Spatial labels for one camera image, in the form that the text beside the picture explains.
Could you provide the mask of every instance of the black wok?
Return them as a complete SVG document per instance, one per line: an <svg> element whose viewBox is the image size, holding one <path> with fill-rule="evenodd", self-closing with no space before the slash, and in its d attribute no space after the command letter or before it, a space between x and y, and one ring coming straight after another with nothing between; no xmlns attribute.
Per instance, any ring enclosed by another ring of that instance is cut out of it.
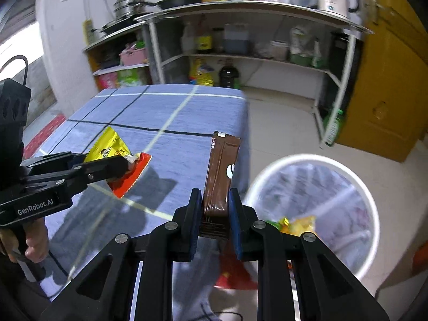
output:
<svg viewBox="0 0 428 321"><path fill-rule="evenodd" d="M168 8L180 7L184 5L192 5L195 3L201 3L202 0L161 0L157 3L153 2L144 2L145 5L149 6L159 6L162 10L166 10Z"/></svg>

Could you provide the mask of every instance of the trash bag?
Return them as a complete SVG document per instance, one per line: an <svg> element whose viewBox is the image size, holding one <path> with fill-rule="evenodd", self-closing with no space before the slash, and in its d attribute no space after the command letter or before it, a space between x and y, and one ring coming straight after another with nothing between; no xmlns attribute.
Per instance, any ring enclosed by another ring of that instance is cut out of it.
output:
<svg viewBox="0 0 428 321"><path fill-rule="evenodd" d="M292 223L315 216L316 235L362 278L358 272L373 245L374 218L378 215L349 178L325 164L304 161L284 165L269 175L262 172L256 182L257 194L250 189L245 205L252 206L259 219L279 221L286 217Z"/></svg>

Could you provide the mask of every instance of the cabinet handle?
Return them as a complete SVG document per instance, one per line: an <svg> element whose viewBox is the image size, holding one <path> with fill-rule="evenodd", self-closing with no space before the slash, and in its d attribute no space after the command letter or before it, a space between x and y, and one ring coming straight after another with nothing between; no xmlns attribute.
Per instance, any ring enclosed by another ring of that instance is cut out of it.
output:
<svg viewBox="0 0 428 321"><path fill-rule="evenodd" d="M373 24L379 24L379 9L384 9L384 6L377 3L377 0L370 0L369 14L372 17Z"/></svg>
<svg viewBox="0 0 428 321"><path fill-rule="evenodd" d="M373 109L373 116L375 116L378 120L382 120L387 116L388 107L386 102L382 101L376 105Z"/></svg>

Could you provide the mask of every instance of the wooden cabinet door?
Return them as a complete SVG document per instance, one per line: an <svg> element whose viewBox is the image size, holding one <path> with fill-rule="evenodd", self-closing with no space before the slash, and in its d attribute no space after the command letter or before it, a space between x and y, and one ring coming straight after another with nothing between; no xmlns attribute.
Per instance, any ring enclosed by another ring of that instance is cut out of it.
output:
<svg viewBox="0 0 428 321"><path fill-rule="evenodd" d="M338 143L403 162L428 120L428 35L406 0L365 3L375 34L365 39Z"/></svg>

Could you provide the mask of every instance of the cooking pot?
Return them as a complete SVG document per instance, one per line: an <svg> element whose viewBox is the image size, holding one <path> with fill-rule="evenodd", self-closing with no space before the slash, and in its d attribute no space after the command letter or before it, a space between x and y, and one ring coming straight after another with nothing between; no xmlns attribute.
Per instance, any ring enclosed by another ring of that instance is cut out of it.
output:
<svg viewBox="0 0 428 321"><path fill-rule="evenodd" d="M162 10L166 10L168 8L179 7L184 5L192 5L195 3L201 3L202 0L161 0L157 3L153 2L145 2L146 5L149 6L159 6Z"/></svg>
<svg viewBox="0 0 428 321"><path fill-rule="evenodd" d="M117 9L127 5L136 5L145 1L146 0L117 0L114 4L114 8Z"/></svg>
<svg viewBox="0 0 428 321"><path fill-rule="evenodd" d="M142 14L146 11L146 5L148 5L147 2L141 2L136 5L125 5L119 8L116 8L114 10L114 13L116 14L116 20L130 17L136 14Z"/></svg>

